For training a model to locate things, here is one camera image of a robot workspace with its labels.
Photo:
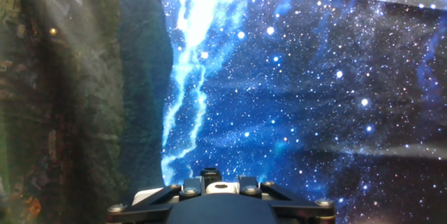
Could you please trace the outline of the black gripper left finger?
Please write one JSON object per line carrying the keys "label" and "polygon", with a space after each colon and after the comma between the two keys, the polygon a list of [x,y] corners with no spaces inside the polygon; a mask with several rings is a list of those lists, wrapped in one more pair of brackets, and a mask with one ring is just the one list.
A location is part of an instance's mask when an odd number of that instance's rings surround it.
{"label": "black gripper left finger", "polygon": [[162,221],[174,204],[180,202],[181,192],[192,186],[191,197],[201,196],[202,177],[185,179],[181,184],[170,184],[163,188],[139,191],[131,204],[114,204],[108,208],[106,223],[154,223]]}

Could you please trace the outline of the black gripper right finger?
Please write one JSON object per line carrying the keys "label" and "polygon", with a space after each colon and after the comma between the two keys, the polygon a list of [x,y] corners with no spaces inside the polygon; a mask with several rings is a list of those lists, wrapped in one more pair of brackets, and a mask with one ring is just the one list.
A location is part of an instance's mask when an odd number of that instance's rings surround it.
{"label": "black gripper right finger", "polygon": [[329,199],[308,200],[273,181],[258,182],[257,178],[245,175],[237,176],[237,191],[267,203],[274,217],[286,223],[336,223],[335,203]]}

